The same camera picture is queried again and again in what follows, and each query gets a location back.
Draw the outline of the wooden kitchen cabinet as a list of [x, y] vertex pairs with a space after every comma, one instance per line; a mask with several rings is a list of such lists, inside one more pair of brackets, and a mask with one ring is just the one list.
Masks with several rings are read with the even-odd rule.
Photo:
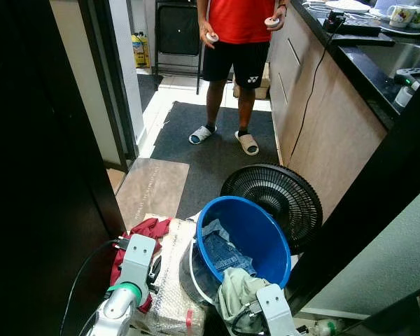
[[387, 131], [296, 13], [269, 49], [269, 96], [281, 163], [318, 193], [325, 220]]

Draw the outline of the cardboard box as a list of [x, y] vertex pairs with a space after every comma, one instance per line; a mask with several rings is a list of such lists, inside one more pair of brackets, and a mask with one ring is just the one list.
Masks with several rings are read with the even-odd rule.
[[[239, 98], [241, 94], [241, 86], [237, 83], [237, 78], [232, 76], [233, 96]], [[263, 76], [259, 80], [259, 86], [255, 88], [255, 99], [268, 99], [269, 88], [271, 86], [271, 80], [269, 78], [269, 64], [265, 63], [263, 68]]]

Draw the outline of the red garment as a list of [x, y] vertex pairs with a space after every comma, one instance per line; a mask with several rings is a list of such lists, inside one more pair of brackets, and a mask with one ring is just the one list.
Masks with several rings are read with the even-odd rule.
[[118, 249], [111, 267], [111, 285], [115, 285], [118, 278], [120, 278], [121, 272], [123, 271], [123, 260], [125, 258], [125, 247], [123, 246], [125, 239], [130, 239], [133, 235], [141, 235], [145, 237], [150, 237], [155, 240], [155, 250], [151, 253], [148, 268], [151, 265], [153, 260], [161, 259], [161, 249], [162, 245], [160, 240], [169, 233], [169, 224], [171, 219], [159, 220], [159, 218], [147, 218], [140, 222], [140, 224], [133, 227], [132, 230], [125, 231], [122, 233], [118, 239], [118, 243], [114, 244], [115, 249]]

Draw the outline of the dark grey floor mat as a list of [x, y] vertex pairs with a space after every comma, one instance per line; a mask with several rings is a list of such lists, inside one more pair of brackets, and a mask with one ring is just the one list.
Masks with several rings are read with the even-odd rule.
[[188, 175], [176, 216], [187, 218], [200, 212], [207, 202], [221, 195], [226, 178], [246, 165], [279, 163], [273, 115], [269, 111], [252, 112], [248, 130], [257, 141], [259, 153], [243, 153], [235, 132], [239, 112], [220, 108], [216, 131], [201, 144], [188, 143], [188, 137], [206, 122], [206, 107], [175, 101], [159, 131], [151, 157], [188, 164]]

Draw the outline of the black folding chair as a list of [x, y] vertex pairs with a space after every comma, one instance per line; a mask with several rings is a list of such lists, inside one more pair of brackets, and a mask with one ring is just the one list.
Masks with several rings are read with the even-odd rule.
[[197, 36], [200, 31], [197, 14], [197, 0], [155, 0], [151, 74], [159, 78], [166, 70], [172, 76], [193, 77], [198, 94], [203, 43]]

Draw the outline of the black door jamb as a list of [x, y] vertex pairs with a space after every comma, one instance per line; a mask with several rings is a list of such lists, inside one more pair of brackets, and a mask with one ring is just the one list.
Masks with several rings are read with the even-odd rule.
[[420, 90], [297, 260], [294, 311], [373, 316], [420, 289]]

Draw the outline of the white plate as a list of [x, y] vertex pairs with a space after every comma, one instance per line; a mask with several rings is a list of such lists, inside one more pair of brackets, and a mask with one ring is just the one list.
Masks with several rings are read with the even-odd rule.
[[359, 0], [332, 0], [325, 2], [325, 5], [333, 11], [343, 13], [367, 13], [371, 9]]

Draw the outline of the pale grey-green garment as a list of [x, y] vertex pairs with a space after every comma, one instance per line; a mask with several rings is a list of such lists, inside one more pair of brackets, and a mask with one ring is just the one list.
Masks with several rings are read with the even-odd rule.
[[217, 309], [226, 326], [235, 326], [235, 316], [252, 301], [257, 301], [258, 289], [267, 287], [266, 279], [249, 275], [244, 269], [228, 268], [223, 272], [223, 282], [218, 288]]

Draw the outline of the black door leaf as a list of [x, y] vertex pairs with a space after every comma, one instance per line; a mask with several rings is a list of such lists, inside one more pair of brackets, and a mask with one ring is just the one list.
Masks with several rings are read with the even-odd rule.
[[110, 284], [107, 177], [50, 4], [0, 0], [0, 336], [84, 336]]

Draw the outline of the yellow bottle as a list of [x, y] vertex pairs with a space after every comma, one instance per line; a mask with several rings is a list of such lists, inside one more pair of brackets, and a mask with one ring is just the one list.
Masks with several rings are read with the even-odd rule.
[[136, 68], [148, 69], [151, 67], [149, 42], [142, 31], [133, 33], [131, 36], [134, 64]]

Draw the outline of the black floor fan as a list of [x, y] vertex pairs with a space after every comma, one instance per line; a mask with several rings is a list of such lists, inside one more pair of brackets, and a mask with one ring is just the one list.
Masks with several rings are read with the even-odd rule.
[[293, 255], [302, 255], [324, 223], [315, 189], [291, 169], [278, 164], [255, 163], [237, 169], [220, 188], [222, 196], [254, 202], [283, 231]]

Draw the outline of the person in red shirt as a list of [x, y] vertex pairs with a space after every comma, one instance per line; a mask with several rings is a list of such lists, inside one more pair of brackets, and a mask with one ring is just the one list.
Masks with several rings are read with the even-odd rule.
[[[232, 71], [241, 86], [235, 136], [245, 154], [258, 154], [257, 141], [249, 132], [256, 102], [255, 88], [263, 76], [273, 32], [283, 28], [288, 4], [289, 0], [197, 0], [198, 36], [204, 45], [202, 77], [208, 88], [206, 124], [188, 137], [191, 144], [203, 143], [216, 131], [218, 112]], [[280, 23], [267, 28], [264, 20], [270, 17], [279, 18]], [[216, 33], [219, 41], [207, 41], [207, 32]]]

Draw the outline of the clear plastic bottle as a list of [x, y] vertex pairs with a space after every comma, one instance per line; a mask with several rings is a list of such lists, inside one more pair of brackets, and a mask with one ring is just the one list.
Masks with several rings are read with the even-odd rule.
[[310, 336], [340, 336], [344, 332], [344, 323], [331, 318], [316, 320], [309, 331]]

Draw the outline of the steel sink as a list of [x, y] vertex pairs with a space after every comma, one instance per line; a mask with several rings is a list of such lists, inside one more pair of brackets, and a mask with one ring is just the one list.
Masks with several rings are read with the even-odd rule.
[[391, 47], [360, 45], [358, 48], [392, 79], [399, 69], [420, 67], [420, 45], [395, 43]]

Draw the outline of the black countertop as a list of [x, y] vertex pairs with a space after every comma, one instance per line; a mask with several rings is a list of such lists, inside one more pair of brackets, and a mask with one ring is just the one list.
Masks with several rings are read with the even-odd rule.
[[328, 10], [322, 12], [309, 10], [303, 6], [302, 0], [293, 0], [289, 13], [296, 13], [304, 20], [313, 35], [322, 42], [328, 51], [328, 56], [340, 67], [380, 123], [386, 130], [392, 128], [403, 112], [403, 107], [393, 102], [402, 86], [379, 70], [379, 67], [358, 47], [391, 47], [396, 43], [420, 45], [420, 36], [392, 36], [380, 33], [373, 38], [338, 34], [329, 41], [330, 33], [323, 29], [320, 22], [328, 16]]

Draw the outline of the large deep blue tub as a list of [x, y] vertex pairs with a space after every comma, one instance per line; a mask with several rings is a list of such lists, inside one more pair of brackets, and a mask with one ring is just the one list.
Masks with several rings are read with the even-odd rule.
[[204, 227], [213, 221], [229, 234], [229, 242], [245, 257], [252, 259], [258, 278], [283, 288], [291, 275], [291, 249], [277, 222], [255, 202], [238, 196], [222, 196], [207, 202], [198, 215], [192, 260], [196, 271], [203, 271], [202, 281], [219, 285], [222, 271], [213, 266], [216, 257], [210, 253], [204, 238]]

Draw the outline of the grey plastic basin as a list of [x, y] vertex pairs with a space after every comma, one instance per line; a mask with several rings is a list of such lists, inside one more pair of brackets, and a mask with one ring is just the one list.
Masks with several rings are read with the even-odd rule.
[[218, 288], [222, 283], [207, 267], [194, 238], [188, 245], [179, 262], [179, 283], [185, 294], [201, 305], [217, 305]]

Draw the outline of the blue jeans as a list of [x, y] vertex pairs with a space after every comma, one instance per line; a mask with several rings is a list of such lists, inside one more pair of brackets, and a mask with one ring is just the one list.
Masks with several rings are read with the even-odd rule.
[[202, 228], [202, 240], [210, 262], [217, 272], [224, 272], [228, 268], [239, 268], [255, 276], [253, 259], [243, 255], [241, 250], [230, 241], [230, 234], [219, 220], [212, 220]]

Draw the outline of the black countertop device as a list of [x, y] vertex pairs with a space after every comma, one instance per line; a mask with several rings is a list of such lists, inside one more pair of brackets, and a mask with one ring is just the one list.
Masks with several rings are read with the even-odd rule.
[[320, 20], [323, 29], [332, 34], [354, 35], [354, 36], [377, 36], [381, 33], [380, 26], [371, 23], [369, 20], [351, 18], [344, 13], [336, 13]]

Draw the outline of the white bubble-wrapped package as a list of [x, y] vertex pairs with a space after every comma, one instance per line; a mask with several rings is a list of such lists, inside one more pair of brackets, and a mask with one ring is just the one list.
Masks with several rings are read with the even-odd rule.
[[153, 213], [143, 219], [169, 220], [169, 232], [159, 239], [161, 267], [151, 291], [153, 303], [146, 313], [134, 313], [130, 327], [139, 332], [137, 336], [204, 336], [208, 307], [186, 291], [191, 279], [183, 269], [196, 231], [194, 222]]

